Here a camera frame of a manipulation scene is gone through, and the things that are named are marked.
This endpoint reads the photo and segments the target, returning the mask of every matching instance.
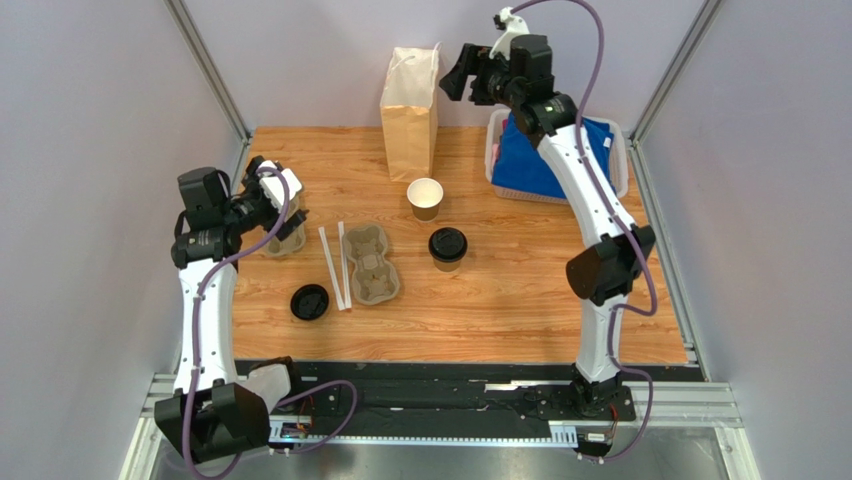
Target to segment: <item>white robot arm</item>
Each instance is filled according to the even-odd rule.
[[[599,192],[593,181],[608,185],[587,132],[576,140],[577,107],[568,95],[553,90],[552,51],[547,38],[531,35],[527,24],[510,8],[494,17],[504,33],[493,47],[465,44],[453,69],[440,81],[451,100],[462,99],[471,82],[470,101],[476,105],[503,104],[512,109],[518,129],[548,164],[565,192],[583,234],[586,251],[566,266],[568,282],[583,303],[583,328],[572,383],[572,402],[585,416],[600,414],[621,389],[620,371],[608,354],[608,328],[613,307],[627,302],[641,264],[619,225],[601,199],[605,195],[615,215],[630,229],[647,258],[655,242],[650,227],[637,227],[608,187]],[[583,161],[580,152],[588,159]],[[618,351],[621,309],[614,319],[613,352]]]
[[[571,208],[580,231],[583,234],[583,244],[586,248],[593,247],[601,242],[606,236],[615,238],[622,234],[618,226],[612,222],[600,196],[595,190],[592,180],[589,178],[574,140],[574,125],[562,127],[556,131],[554,136],[545,136],[538,146],[538,153],[547,162],[553,171]],[[582,131],[583,143],[588,145],[586,130]],[[592,160],[591,164],[595,175],[603,185],[608,185],[607,179],[595,161],[594,153],[587,150],[586,154]],[[624,209],[615,197],[612,189],[606,189],[610,203],[615,207],[618,216],[628,225],[633,224],[633,217]],[[627,303],[627,295],[619,294],[612,296],[603,303],[595,305],[592,300],[584,299],[583,303],[583,328],[580,343],[580,353],[577,356],[576,367],[589,382],[601,382],[613,378],[618,368],[612,363],[607,355],[607,326],[612,306],[619,303]],[[616,318],[615,337],[613,338],[613,350],[618,351],[618,332],[621,331],[621,316],[619,310]]]
[[[243,190],[231,196],[227,175],[214,168],[200,168],[178,178],[186,210],[175,226],[172,260],[178,267],[183,293],[183,347],[175,380],[175,395],[155,404],[154,419],[169,442],[182,451],[186,433],[184,417],[191,415],[189,429],[192,462],[200,463],[265,446],[269,439],[269,413],[298,381],[289,357],[256,366],[245,380],[238,380],[231,338],[231,308],[237,283],[237,267],[223,259],[240,252],[241,235],[257,226],[271,231],[289,204],[277,175],[287,182],[290,200],[301,191],[290,170],[255,157],[242,180]],[[276,232],[285,239],[302,222],[307,211],[297,210]],[[189,231],[184,232],[184,222]],[[218,268],[207,283],[194,323],[195,300],[205,277]],[[194,346],[201,365],[197,386],[190,395]]]

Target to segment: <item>plastic basket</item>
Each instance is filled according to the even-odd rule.
[[[494,173],[495,146],[500,144],[500,137],[503,135],[503,121],[509,118],[510,112],[511,110],[508,108],[495,110],[488,121],[488,133],[485,139],[485,178],[488,180],[488,183],[491,183],[491,177]],[[610,131],[614,137],[613,143],[615,143],[614,147],[610,149],[611,153],[609,156],[609,171],[612,176],[610,180],[615,186],[616,196],[621,198],[627,194],[627,180],[629,175],[629,170],[627,169],[627,151],[625,150],[624,135],[621,133],[621,127],[612,120],[607,120],[605,118],[587,118],[609,124]],[[568,204],[568,200],[564,198],[547,197],[544,195],[537,195],[535,193],[513,190],[511,188],[499,187],[497,185],[493,185],[493,187],[494,193],[501,198],[527,200],[530,202],[559,203],[563,205]]]

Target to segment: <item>gray wall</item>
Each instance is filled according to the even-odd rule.
[[[0,7],[0,476],[114,479],[180,332],[176,176],[236,137],[161,1]]]
[[[852,4],[729,0],[644,151],[766,479],[849,478]]]
[[[251,128],[379,125],[393,47],[443,41],[442,73],[465,42],[492,45],[497,0],[187,0],[204,41]],[[677,51],[701,0],[593,2],[607,32],[589,113],[632,129]],[[524,11],[554,49],[557,88],[580,97],[597,35],[577,5]],[[485,125],[490,109],[439,95],[444,125]]]

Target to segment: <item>black lid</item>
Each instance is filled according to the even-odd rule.
[[[302,320],[316,320],[327,309],[328,292],[320,285],[305,285],[290,299],[290,311]]]
[[[436,230],[429,237],[429,253],[441,262],[452,263],[461,260],[467,253],[467,238],[455,228]]]

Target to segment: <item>wood grain surface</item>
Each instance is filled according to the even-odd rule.
[[[573,362],[580,345],[580,301],[565,278],[565,262],[583,250],[568,206],[501,199],[485,180],[485,129],[442,128],[433,177],[445,199],[435,222],[414,219],[406,184],[388,180],[381,129],[260,128],[251,156],[293,169],[305,185],[307,244],[293,255],[255,253],[240,260],[234,298],[238,358],[290,355],[316,360]],[[623,204],[646,224],[635,182]],[[337,222],[384,227],[387,260],[402,283],[386,303],[340,312],[317,228],[329,235],[340,271]],[[438,271],[427,250],[431,233],[460,229],[470,247],[461,268]],[[246,235],[248,246],[260,229]],[[661,305],[653,318],[627,313],[621,335],[626,362],[684,363],[686,354],[654,254],[651,271]],[[296,319],[290,298],[302,285],[326,287],[332,306],[319,320]],[[644,281],[630,303],[647,307]]]

